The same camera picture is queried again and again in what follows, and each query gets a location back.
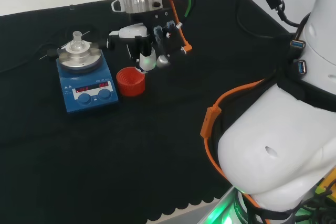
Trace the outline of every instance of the orange cable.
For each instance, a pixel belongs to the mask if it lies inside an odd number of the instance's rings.
[[[175,20],[176,20],[176,24],[178,24],[180,22],[180,20],[178,19],[178,15],[177,15],[177,11],[176,11],[176,8],[175,8],[175,4],[174,4],[174,1],[173,0],[169,0],[171,6],[172,6],[172,9],[173,9],[173,13],[174,13],[174,16],[175,16]],[[179,31],[180,33],[180,36],[183,40],[183,43],[185,45],[184,50],[185,51],[190,51],[192,49],[192,46],[188,43],[188,41],[185,39],[184,35],[183,35],[183,32],[182,32],[182,29],[180,28]]]
[[[218,113],[218,110],[216,110],[216,108],[219,106],[219,104],[226,98],[228,97],[229,95],[233,94],[233,93],[236,93],[236,92],[239,92],[241,90],[245,90],[245,89],[250,89],[250,88],[253,88],[255,87],[256,85],[258,85],[259,83],[261,83],[263,80],[260,80],[260,81],[256,81],[256,82],[253,82],[253,83],[249,83],[249,84],[246,84],[246,85],[242,85],[242,86],[239,86],[239,87],[236,87],[234,89],[231,89],[227,92],[225,92],[224,94],[222,94],[216,101],[216,103],[214,104],[214,106],[212,107],[213,110],[210,111],[209,115],[206,115],[206,118],[204,120],[204,123],[203,123],[203,127],[202,127],[202,131],[201,131],[201,135],[203,133],[203,138],[204,138],[204,147],[205,147],[205,152],[208,156],[208,158],[210,159],[210,162],[212,163],[212,165],[216,168],[216,170],[227,180],[224,172],[222,171],[222,169],[216,164],[215,160],[213,159],[211,153],[210,153],[210,150],[209,150],[209,145],[208,145],[208,139],[211,135],[211,131],[209,130],[206,130],[205,128],[213,125],[209,125],[211,122],[214,123],[215,119],[216,118],[212,118],[211,120],[211,115],[212,113],[214,114],[215,117],[217,117],[219,115]],[[243,195],[257,208],[260,208],[260,206],[258,205],[258,203],[252,199],[252,197],[248,194],[244,194]]]

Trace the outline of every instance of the orange tube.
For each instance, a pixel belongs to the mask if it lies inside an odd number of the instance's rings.
[[[213,107],[218,107],[219,104],[226,98],[228,97],[229,95],[231,94],[234,94],[236,92],[239,92],[241,90],[245,90],[245,89],[250,89],[250,88],[253,88],[255,87],[256,85],[258,85],[259,83],[261,83],[263,80],[260,80],[260,81],[256,81],[256,82],[253,82],[253,83],[249,83],[249,84],[246,84],[246,85],[242,85],[242,86],[239,86],[239,87],[236,87],[234,89],[231,89],[227,92],[225,92],[224,94],[222,94],[216,101],[216,103],[214,104]],[[210,153],[210,150],[209,150],[209,145],[208,145],[208,137],[205,137],[204,138],[204,147],[205,147],[205,152],[210,160],[210,162],[212,163],[212,165],[216,168],[216,170],[227,180],[224,172],[222,171],[222,169],[216,164],[215,160],[213,159],[211,153]],[[258,203],[252,199],[251,196],[249,196],[248,194],[243,194],[255,207],[258,207],[260,208],[260,206],[258,205]]]
[[[176,8],[175,8],[175,4],[174,4],[174,1],[173,0],[169,0],[171,6],[172,6],[172,9],[173,9],[173,13],[174,13],[174,16],[175,16],[175,21],[176,21],[176,24],[178,24],[180,22],[180,20],[178,19],[178,15],[177,15],[177,11],[176,11]],[[183,40],[183,43],[184,43],[184,50],[186,50],[187,52],[190,51],[192,49],[192,46],[188,43],[188,41],[185,39],[184,35],[183,35],[183,32],[181,30],[181,28],[179,29],[178,31],[180,33],[180,36]]]

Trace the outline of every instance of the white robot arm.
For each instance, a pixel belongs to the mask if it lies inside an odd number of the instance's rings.
[[[168,12],[163,10],[162,0],[116,0],[112,3],[112,10],[128,14],[131,25],[119,31],[112,31],[108,39],[108,48],[114,47],[114,40],[126,41],[131,60],[136,62],[135,67],[143,73],[156,66],[165,67],[170,64],[171,52],[164,50],[163,41],[169,40],[171,44],[172,41],[176,41],[174,38],[177,36],[171,36],[171,32],[177,34],[175,33],[177,29],[174,29],[177,24],[172,20],[166,20]],[[158,57],[152,48],[153,42],[160,48]]]

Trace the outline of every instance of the black fabric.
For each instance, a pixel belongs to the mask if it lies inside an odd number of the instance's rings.
[[[336,95],[302,81],[293,71],[293,61],[298,60],[302,50],[290,49],[278,68],[277,85],[297,100],[313,107],[336,112]]]
[[[116,106],[68,115],[56,64],[38,60],[45,52],[1,74],[0,222],[146,223],[220,198],[230,184],[204,151],[206,109],[225,91],[269,76],[288,44],[240,31],[234,3],[197,0],[183,26],[193,53],[148,73],[145,94]],[[251,0],[243,0],[241,16],[261,34],[284,32]],[[83,38],[98,41],[127,24],[111,1],[0,17],[0,69],[45,41],[65,44],[75,29],[93,29]],[[124,45],[104,54],[112,76],[131,64]],[[250,101],[226,115],[235,118]]]

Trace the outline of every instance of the power cord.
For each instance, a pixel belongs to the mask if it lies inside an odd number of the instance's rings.
[[[27,65],[28,63],[32,62],[33,60],[35,60],[35,56],[44,48],[44,47],[47,47],[47,46],[54,46],[54,47],[58,47],[57,44],[55,43],[52,43],[52,42],[47,42],[47,43],[44,43],[42,45],[40,45],[32,54],[31,54],[31,57],[29,57],[28,59],[22,61],[21,63],[15,65],[15,66],[12,66],[10,68],[7,68],[7,69],[3,69],[3,70],[0,70],[0,74],[2,73],[6,73],[6,72],[9,72],[9,71],[12,71],[14,69],[17,69],[19,67],[22,67],[24,65]]]
[[[241,3],[242,3],[242,0],[236,0],[236,8],[235,8],[236,23],[240,27],[240,29],[243,30],[248,35],[251,35],[255,38],[261,38],[261,39],[283,39],[283,40],[290,40],[293,37],[293,34],[281,34],[281,35],[275,35],[275,36],[260,35],[260,34],[257,34],[257,33],[254,33],[248,30],[241,23],[240,18],[239,18],[239,10],[240,10]]]

